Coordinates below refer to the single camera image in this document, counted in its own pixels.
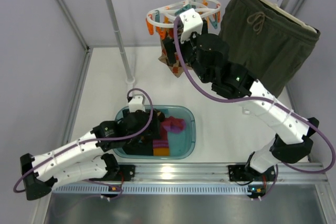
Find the brown orange argyle sock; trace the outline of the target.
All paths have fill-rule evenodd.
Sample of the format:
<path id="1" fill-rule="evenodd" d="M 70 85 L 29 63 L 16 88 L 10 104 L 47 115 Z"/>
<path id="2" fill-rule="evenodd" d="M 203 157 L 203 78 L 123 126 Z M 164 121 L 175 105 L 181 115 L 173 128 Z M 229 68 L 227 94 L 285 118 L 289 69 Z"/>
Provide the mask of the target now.
<path id="1" fill-rule="evenodd" d="M 168 28 L 163 36 L 160 36 L 161 55 L 158 60 L 165 64 L 171 73 L 179 78 L 184 72 L 181 63 L 178 59 L 177 52 L 174 46 L 173 29 Z"/>

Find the maroon orange striped sock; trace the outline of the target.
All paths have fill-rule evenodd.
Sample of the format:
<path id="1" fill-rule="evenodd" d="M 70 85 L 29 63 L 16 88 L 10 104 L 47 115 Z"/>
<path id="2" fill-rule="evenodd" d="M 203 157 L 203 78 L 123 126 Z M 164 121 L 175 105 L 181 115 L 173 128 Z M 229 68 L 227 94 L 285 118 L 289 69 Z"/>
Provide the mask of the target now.
<path id="1" fill-rule="evenodd" d="M 161 133 L 161 138 L 153 140 L 153 155 L 154 156 L 170 156 L 170 147 L 167 137 L 167 132 L 163 131 Z"/>

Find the white clip sock hanger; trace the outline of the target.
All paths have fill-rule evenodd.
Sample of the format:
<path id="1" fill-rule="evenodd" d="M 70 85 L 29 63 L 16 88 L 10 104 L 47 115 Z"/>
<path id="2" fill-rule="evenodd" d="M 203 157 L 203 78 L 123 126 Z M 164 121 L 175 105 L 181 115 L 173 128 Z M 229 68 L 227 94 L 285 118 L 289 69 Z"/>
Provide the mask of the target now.
<path id="1" fill-rule="evenodd" d="M 221 3 L 217 0 L 184 0 L 149 11 L 146 15 L 146 25 L 150 34 L 173 27 L 177 16 L 194 9 L 201 18 L 213 28 L 218 28 L 220 22 Z"/>

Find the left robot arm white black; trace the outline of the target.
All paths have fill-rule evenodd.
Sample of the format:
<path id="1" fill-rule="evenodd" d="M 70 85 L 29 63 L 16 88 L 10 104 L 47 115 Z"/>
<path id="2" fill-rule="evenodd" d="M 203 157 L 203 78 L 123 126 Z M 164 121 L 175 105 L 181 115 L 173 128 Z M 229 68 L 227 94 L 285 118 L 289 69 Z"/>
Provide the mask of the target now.
<path id="1" fill-rule="evenodd" d="M 76 141 L 41 155 L 20 157 L 24 192 L 29 201 L 63 185 L 82 180 L 111 181 L 120 166 L 111 150 L 138 148 L 159 138 L 160 113 L 137 110 L 115 121 L 103 121 Z"/>

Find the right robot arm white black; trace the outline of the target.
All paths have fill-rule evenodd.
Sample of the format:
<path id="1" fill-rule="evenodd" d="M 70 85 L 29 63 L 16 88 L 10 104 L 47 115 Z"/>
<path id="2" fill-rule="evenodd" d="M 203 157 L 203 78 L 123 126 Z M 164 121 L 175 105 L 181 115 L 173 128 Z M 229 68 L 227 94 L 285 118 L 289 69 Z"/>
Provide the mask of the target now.
<path id="1" fill-rule="evenodd" d="M 278 163 L 294 164 L 308 156 L 311 136 L 317 131 L 316 118 L 302 119 L 272 95 L 247 68 L 228 59 L 229 46 L 214 34 L 191 33 L 181 40 L 162 40 L 170 63 L 190 66 L 202 83 L 210 83 L 217 96 L 204 91 L 193 78 L 192 85 L 204 96 L 222 103 L 236 102 L 261 119 L 275 132 L 274 139 L 250 154 L 245 173 L 253 178 Z"/>

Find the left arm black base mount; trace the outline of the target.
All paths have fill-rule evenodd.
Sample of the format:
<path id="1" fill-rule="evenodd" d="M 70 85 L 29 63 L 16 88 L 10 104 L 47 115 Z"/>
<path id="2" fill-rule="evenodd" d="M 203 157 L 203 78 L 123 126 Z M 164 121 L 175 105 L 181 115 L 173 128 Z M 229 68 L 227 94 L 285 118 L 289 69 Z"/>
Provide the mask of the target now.
<path id="1" fill-rule="evenodd" d="M 135 165 L 119 165 L 117 172 L 107 172 L 102 178 L 91 178 L 90 181 L 97 182 L 130 182 L 135 176 Z"/>

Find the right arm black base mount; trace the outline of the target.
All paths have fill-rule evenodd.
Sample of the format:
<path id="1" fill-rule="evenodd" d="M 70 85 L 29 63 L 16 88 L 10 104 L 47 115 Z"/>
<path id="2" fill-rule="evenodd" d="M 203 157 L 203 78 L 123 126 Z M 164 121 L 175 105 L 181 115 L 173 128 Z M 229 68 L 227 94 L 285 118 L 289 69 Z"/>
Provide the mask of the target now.
<path id="1" fill-rule="evenodd" d="M 276 177 L 274 167 L 259 173 L 252 169 L 246 169 L 243 164 L 228 165 L 228 174 L 231 182 L 273 182 Z"/>

